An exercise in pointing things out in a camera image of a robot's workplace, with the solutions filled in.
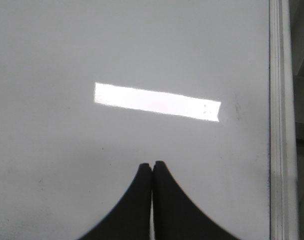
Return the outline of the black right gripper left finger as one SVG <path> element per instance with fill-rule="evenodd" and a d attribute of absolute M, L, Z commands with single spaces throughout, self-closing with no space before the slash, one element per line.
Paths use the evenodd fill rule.
<path fill-rule="evenodd" d="M 130 186 L 114 208 L 82 240 L 148 240 L 152 170 L 147 163 L 139 165 Z"/>

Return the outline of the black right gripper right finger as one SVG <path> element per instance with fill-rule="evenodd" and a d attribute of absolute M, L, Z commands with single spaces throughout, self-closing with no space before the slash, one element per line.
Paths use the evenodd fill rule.
<path fill-rule="evenodd" d="M 153 168 L 153 223 L 157 240 L 235 240 L 205 215 L 157 161 Z"/>

